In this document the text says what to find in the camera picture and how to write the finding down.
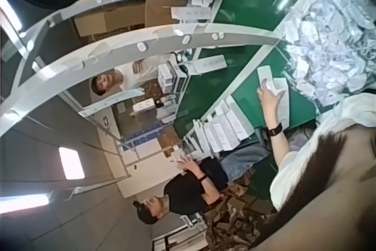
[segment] white shirt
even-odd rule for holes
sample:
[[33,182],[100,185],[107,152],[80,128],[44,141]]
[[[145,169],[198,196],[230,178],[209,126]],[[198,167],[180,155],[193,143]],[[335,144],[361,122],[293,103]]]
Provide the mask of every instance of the white shirt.
[[277,210],[282,208],[305,171],[309,157],[316,151],[320,135],[341,132],[355,124],[376,127],[376,95],[362,93],[347,97],[334,109],[324,113],[319,122],[311,139],[299,151],[288,153],[280,164],[278,174],[270,186],[271,201]]
[[156,79],[158,77],[158,66],[166,63],[170,56],[171,54],[165,54],[146,58],[142,62],[141,73],[133,73],[133,62],[116,67],[115,70],[124,77],[123,82],[119,85],[122,91],[137,88],[151,79]]

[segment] white metal arch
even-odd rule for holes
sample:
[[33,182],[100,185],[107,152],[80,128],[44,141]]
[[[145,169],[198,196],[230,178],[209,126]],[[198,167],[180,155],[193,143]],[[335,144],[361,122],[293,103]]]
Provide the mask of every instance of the white metal arch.
[[100,9],[110,4],[115,4],[117,2],[122,2],[122,1],[127,1],[127,0],[80,0],[67,8],[58,10],[48,15],[46,18],[40,20],[38,23],[34,24],[32,27],[30,27],[23,34],[22,38],[15,39],[15,41],[8,41],[2,49],[1,59],[4,62],[7,62],[12,58],[13,55],[17,53],[17,51],[20,51],[22,47],[25,48],[27,42],[29,42],[30,39],[33,36],[35,36],[40,26],[48,24],[48,27],[51,28],[55,26],[56,24],[61,23],[74,16],[85,14],[90,11]]
[[61,57],[13,89],[2,103],[0,136],[55,95],[124,63],[187,48],[274,45],[278,40],[274,32],[225,24],[166,25],[111,36]]

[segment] green work table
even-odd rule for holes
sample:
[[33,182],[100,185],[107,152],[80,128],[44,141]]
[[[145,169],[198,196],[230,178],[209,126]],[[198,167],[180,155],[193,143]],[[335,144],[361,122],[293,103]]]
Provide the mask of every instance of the green work table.
[[[214,22],[273,31],[296,1],[223,0]],[[278,48],[283,49],[281,45],[278,45],[260,64],[260,66],[270,65],[275,78],[282,77],[281,71],[288,60]],[[174,122],[176,132],[180,137],[191,130],[193,119],[202,118],[259,49],[260,46],[202,49],[200,58],[223,54],[228,68],[191,77]],[[254,71],[232,93],[233,98],[255,128],[265,125],[256,92],[258,87],[259,78],[257,72]],[[290,127],[299,126],[314,119],[316,115],[315,105],[295,90],[290,89]]]

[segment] person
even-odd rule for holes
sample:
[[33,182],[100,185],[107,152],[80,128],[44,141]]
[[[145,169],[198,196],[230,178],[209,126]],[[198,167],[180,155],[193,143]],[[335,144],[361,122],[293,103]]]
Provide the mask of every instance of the person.
[[152,225],[168,213],[193,215],[204,212],[217,201],[228,183],[240,178],[269,153],[260,145],[241,148],[221,161],[205,158],[199,164],[183,156],[178,162],[185,174],[179,174],[164,187],[162,197],[152,196],[140,203],[134,201],[139,219]]
[[345,98],[296,152],[277,119],[283,94],[265,82],[257,92],[278,165],[278,213],[245,250],[376,250],[376,95]]
[[156,55],[135,62],[126,63],[115,68],[111,75],[100,75],[92,78],[91,88],[99,96],[116,87],[128,91],[158,77],[158,66],[166,63],[171,54]]

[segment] hand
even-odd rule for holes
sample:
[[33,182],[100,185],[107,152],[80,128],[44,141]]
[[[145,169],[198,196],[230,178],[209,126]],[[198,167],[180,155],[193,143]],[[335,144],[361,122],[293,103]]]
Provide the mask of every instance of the hand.
[[142,62],[144,61],[144,59],[141,59],[141,60],[136,60],[133,65],[132,65],[132,70],[133,70],[133,73],[134,74],[137,74],[137,73],[141,73],[142,70],[143,70],[143,65],[142,65]]
[[261,88],[257,89],[258,98],[260,98],[261,107],[263,108],[265,120],[269,117],[276,117],[278,104],[281,101],[284,91],[274,95],[266,86],[266,79],[262,82]]
[[193,159],[189,158],[188,156],[182,157],[180,160],[177,161],[177,167],[180,170],[189,170],[195,175],[201,172],[199,165]]

